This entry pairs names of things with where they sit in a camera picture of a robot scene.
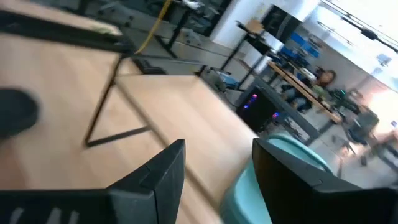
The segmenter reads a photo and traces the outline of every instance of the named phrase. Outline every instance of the black computer monitor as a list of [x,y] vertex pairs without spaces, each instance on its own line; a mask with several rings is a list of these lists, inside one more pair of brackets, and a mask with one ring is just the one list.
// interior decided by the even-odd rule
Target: black computer monitor
[[286,43],[302,22],[283,9],[272,6],[262,20],[265,30],[282,43]]

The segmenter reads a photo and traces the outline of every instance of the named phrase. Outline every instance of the person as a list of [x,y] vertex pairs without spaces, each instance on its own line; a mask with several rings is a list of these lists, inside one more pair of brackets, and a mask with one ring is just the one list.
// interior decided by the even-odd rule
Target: person
[[[324,69],[319,68],[315,73],[319,75],[314,82],[311,82],[308,79],[304,79],[302,82],[308,87],[319,86],[326,88],[336,79],[336,72],[333,70],[325,71]],[[282,86],[282,98],[299,111],[310,109],[312,107],[311,101],[291,85]]]

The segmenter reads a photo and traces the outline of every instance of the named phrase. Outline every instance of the desk surface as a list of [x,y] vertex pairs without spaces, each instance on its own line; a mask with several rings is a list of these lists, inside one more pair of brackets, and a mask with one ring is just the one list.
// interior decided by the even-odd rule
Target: desk surface
[[[83,27],[101,24],[18,0],[3,0],[0,7]],[[116,57],[100,50],[0,34],[0,86],[23,88],[40,104],[38,123],[0,144],[0,189],[107,187],[163,150],[151,132],[90,150],[83,147],[83,135]],[[125,60],[121,73],[139,70]],[[116,90],[93,137],[143,126]],[[177,223],[221,223],[191,180],[184,183]]]
[[220,204],[225,190],[251,156],[257,136],[195,76],[121,77],[168,142],[187,141],[187,168]]
[[323,103],[320,103],[312,93],[312,90],[304,85],[296,76],[291,74],[290,72],[286,72],[278,67],[274,62],[268,62],[268,66],[270,66],[275,72],[277,72],[280,76],[282,76],[287,82],[289,82],[294,88],[296,88],[299,92],[301,92],[307,99],[309,99],[314,105],[319,108],[325,108],[323,113],[330,117],[334,122],[340,123],[341,117],[338,114],[334,114],[329,111],[329,108],[325,106]]

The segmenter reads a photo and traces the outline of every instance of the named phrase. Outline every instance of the cable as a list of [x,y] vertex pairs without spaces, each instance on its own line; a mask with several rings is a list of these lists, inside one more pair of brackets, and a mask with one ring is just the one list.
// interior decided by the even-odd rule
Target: cable
[[163,5],[162,10],[159,13],[159,16],[156,19],[156,22],[154,24],[154,26],[152,27],[152,29],[150,30],[146,40],[144,41],[144,43],[142,43],[142,45],[138,48],[138,50],[134,53],[134,54],[139,54],[141,53],[148,45],[149,41],[151,40],[151,38],[154,36],[155,31],[157,30],[160,22],[162,22],[162,19],[164,17],[164,15],[167,12],[167,9],[169,8],[170,4],[172,3],[173,0],[166,0],[166,2]]

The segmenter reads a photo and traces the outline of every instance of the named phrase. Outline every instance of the floor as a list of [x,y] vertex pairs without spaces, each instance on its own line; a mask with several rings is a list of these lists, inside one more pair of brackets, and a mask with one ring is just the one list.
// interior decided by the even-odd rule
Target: floor
[[[153,23],[154,18],[149,17],[143,13],[134,11],[135,19],[133,20],[131,26],[134,29],[129,31],[129,37],[136,43],[140,45],[145,40],[147,33]],[[173,25],[162,23],[157,34],[163,37],[170,37],[172,35]],[[179,42],[184,42],[184,40],[179,37]],[[211,43],[209,40],[203,38],[203,44],[201,48],[209,50],[200,50],[196,47],[191,47],[185,44],[176,42],[173,46],[173,51],[180,58],[188,58],[203,61],[204,63],[219,67],[223,61],[226,59],[226,55],[231,51],[230,49],[224,48],[222,46]],[[145,48],[144,53],[169,56],[168,53],[162,49],[154,39],[152,39],[148,46]],[[175,66],[165,62],[151,62],[155,66],[162,67],[169,74],[175,75],[190,75],[193,71],[197,70],[198,66],[192,65],[179,65]],[[232,73],[232,76],[236,79],[241,79],[246,70],[239,64],[237,60],[233,60],[226,69]],[[230,93],[231,98],[237,97],[235,93]],[[326,117],[322,114],[317,114],[315,110],[309,111],[304,115],[316,128],[319,128],[326,122]],[[397,174],[380,159],[374,159],[369,161],[367,167],[362,167],[359,163],[358,155],[354,156],[345,149],[341,149],[339,145],[332,143],[331,136],[333,134],[341,135],[341,127],[335,126],[330,129],[325,135],[320,137],[315,141],[310,147],[317,152],[324,160],[326,160],[334,170],[338,170],[340,160],[343,160],[343,175],[342,179],[345,179],[351,183],[354,183],[360,187],[373,188],[387,186],[396,181]]]

